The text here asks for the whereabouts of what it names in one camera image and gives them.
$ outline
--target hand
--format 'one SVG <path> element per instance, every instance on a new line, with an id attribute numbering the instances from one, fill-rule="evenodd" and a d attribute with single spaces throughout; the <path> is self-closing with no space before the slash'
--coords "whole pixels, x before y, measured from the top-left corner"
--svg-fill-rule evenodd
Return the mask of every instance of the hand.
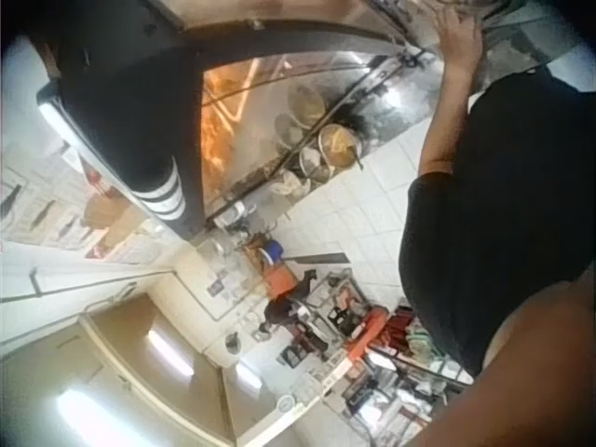
<path id="1" fill-rule="evenodd" d="M 461 18 L 454 7 L 445 7 L 434 20 L 439 33 L 445 74 L 471 80 L 482 56 L 481 24 L 473 16 Z"/>

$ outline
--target black t-shirt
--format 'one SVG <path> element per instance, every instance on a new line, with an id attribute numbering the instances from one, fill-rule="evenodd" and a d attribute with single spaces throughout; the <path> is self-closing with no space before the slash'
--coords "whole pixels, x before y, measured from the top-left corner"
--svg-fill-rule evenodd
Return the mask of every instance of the black t-shirt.
<path id="1" fill-rule="evenodd" d="M 513 310 L 594 257 L 594 105 L 547 74 L 509 76 L 473 106 L 454 174 L 410 187 L 402 286 L 472 375 Z"/>

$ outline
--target person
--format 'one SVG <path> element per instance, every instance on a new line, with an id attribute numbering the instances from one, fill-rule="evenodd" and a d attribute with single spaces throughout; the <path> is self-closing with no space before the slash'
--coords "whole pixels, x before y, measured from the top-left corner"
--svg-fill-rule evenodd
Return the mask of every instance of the person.
<path id="1" fill-rule="evenodd" d="M 297 307 L 310 294 L 310 281 L 317 279 L 317 270 L 305 271 L 302 280 L 292 289 L 285 291 L 267 303 L 264 309 L 265 321 L 259 326 L 259 331 L 269 333 L 273 325 L 288 324 L 297 319 Z"/>
<path id="2" fill-rule="evenodd" d="M 594 94 L 537 70 L 468 114 L 481 25 L 446 7 L 435 26 L 445 66 L 400 276 L 476 380 L 413 445 L 576 445 L 593 435 Z"/>

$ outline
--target fluorescent light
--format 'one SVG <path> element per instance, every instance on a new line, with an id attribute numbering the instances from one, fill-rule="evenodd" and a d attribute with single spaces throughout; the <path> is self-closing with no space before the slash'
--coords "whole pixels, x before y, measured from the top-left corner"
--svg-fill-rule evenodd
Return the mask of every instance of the fluorescent light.
<path id="1" fill-rule="evenodd" d="M 401 95 L 394 88 L 388 88 L 387 93 L 383 96 L 383 99 L 392 107 L 401 106 Z"/>
<path id="2" fill-rule="evenodd" d="M 56 130 L 56 133 L 58 133 L 63 140 L 74 147 L 83 145 L 83 142 L 76 134 L 73 127 L 66 121 L 64 115 L 58 110 L 55 104 L 52 102 L 42 102 L 37 104 L 37 107 L 47 123 Z"/>
<path id="3" fill-rule="evenodd" d="M 59 396 L 58 411 L 66 423 L 92 447 L 152 445 L 79 391 L 69 389 Z"/>
<path id="4" fill-rule="evenodd" d="M 382 356 L 381 354 L 377 354 L 374 351 L 368 351 L 366 355 L 368 356 L 369 360 L 377 366 L 386 368 L 391 371 L 396 371 L 398 369 L 398 367 L 395 366 L 395 363 L 393 363 L 391 359 Z"/>
<path id="5" fill-rule="evenodd" d="M 244 363 L 236 365 L 236 374 L 238 378 L 246 385 L 258 391 L 263 386 L 263 382 L 257 374 L 252 372 Z"/>
<path id="6" fill-rule="evenodd" d="M 358 413 L 371 427 L 375 427 L 383 415 L 381 410 L 368 403 L 364 404 Z"/>
<path id="7" fill-rule="evenodd" d="M 161 354 L 171 366 L 173 366 L 180 374 L 190 377 L 195 374 L 195 371 L 191 368 L 191 366 L 184 361 L 184 359 L 176 352 L 176 350 L 171 347 L 171 345 L 163 339 L 159 333 L 155 330 L 149 331 L 147 333 L 147 338 L 149 342 L 157 349 L 157 352 Z"/>

